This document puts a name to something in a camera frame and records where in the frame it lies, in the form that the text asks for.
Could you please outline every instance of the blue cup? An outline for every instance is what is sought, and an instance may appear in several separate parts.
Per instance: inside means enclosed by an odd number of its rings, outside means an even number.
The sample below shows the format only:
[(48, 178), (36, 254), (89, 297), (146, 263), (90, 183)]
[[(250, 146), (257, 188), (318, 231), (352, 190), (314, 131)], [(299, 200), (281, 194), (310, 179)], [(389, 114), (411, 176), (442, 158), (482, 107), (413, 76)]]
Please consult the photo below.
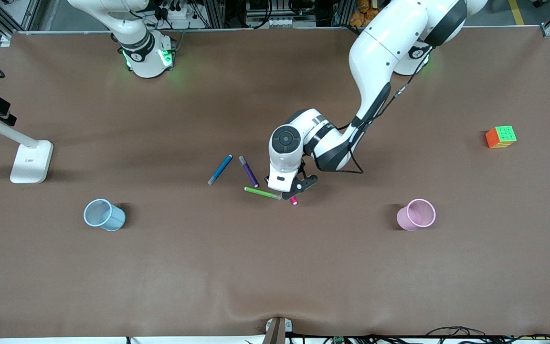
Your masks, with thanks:
[(122, 209), (103, 198), (90, 202), (85, 208), (85, 222), (91, 227), (101, 227), (113, 232), (120, 229), (126, 219)]

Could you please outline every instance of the green cube face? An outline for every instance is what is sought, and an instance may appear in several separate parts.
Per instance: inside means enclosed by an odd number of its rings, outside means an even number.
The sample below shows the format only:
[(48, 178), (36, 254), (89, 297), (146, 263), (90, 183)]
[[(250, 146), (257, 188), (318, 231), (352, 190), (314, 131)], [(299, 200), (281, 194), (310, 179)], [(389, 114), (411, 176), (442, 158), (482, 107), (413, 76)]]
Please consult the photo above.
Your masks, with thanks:
[(500, 142), (517, 141), (517, 137), (515, 137), (515, 131), (513, 131), (513, 126), (496, 127), (496, 132), (498, 133)]

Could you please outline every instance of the cup rim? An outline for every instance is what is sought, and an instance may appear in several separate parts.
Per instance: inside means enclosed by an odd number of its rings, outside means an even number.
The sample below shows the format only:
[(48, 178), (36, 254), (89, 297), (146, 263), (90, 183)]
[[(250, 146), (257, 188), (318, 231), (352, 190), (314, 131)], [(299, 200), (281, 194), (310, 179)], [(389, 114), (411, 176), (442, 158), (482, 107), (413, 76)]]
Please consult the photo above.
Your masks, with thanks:
[[(105, 219), (105, 221), (101, 222), (100, 224), (98, 225), (92, 225), (90, 224), (90, 222), (87, 220), (86, 218), (86, 211), (88, 210), (88, 208), (94, 203), (94, 202), (98, 202), (98, 201), (104, 201), (108, 206), (109, 206), (109, 217), (107, 217)], [(105, 224), (105, 222), (107, 222), (109, 220), (109, 218), (112, 217), (112, 210), (113, 210), (113, 207), (112, 207), (112, 204), (109, 202), (109, 200), (106, 200), (105, 198), (97, 198), (96, 200), (93, 200), (93, 201), (90, 201), (90, 203), (88, 205), (86, 205), (85, 207), (85, 212), (84, 212), (84, 218), (85, 218), (85, 222), (87, 225), (91, 226), (91, 227), (101, 227)]]
[[(426, 204), (428, 204), (430, 206), (430, 208), (432, 209), (432, 221), (430, 221), (429, 224), (427, 225), (420, 225), (420, 224), (417, 224), (415, 221), (413, 221), (413, 219), (411, 218), (411, 215), (409, 214), (409, 208), (411, 207), (411, 204), (413, 204), (414, 202), (424, 202)], [(432, 224), (434, 224), (434, 221), (436, 220), (436, 209), (434, 209), (434, 205), (432, 205), (432, 203), (424, 200), (423, 198), (415, 198), (414, 200), (410, 201), (409, 204), (407, 204), (406, 206), (406, 217), (409, 219), (409, 221), (411, 221), (411, 224), (414, 224), (415, 226), (418, 226), (419, 228), (426, 228), (426, 227), (430, 227), (432, 226)]]

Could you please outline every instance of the cup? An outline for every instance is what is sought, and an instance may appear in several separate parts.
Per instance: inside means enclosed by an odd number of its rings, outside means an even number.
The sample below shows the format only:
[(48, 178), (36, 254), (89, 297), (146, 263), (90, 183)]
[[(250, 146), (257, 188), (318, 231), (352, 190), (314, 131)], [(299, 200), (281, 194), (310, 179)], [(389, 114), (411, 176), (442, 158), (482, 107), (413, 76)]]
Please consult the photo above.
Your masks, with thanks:
[(120, 229), (126, 219), (122, 209), (103, 198), (90, 202), (85, 208), (85, 222), (91, 227), (101, 227), (113, 232)]
[(434, 224), (436, 211), (430, 202), (417, 198), (398, 211), (396, 220), (405, 231), (414, 231)]

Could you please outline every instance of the purple marker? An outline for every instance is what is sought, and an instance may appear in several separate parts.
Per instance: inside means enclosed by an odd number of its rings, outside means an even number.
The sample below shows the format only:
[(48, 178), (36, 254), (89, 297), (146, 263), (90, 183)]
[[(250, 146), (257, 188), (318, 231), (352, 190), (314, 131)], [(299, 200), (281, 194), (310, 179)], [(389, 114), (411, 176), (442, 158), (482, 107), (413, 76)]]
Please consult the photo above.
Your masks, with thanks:
[(252, 173), (252, 170), (249, 168), (249, 165), (247, 165), (247, 161), (245, 161), (245, 158), (243, 155), (239, 155), (239, 161), (243, 165), (243, 169), (245, 170), (245, 173), (249, 177), (249, 181), (251, 181), (254, 185), (254, 187), (259, 187), (258, 181), (256, 180), (256, 177), (254, 177), (254, 174)]

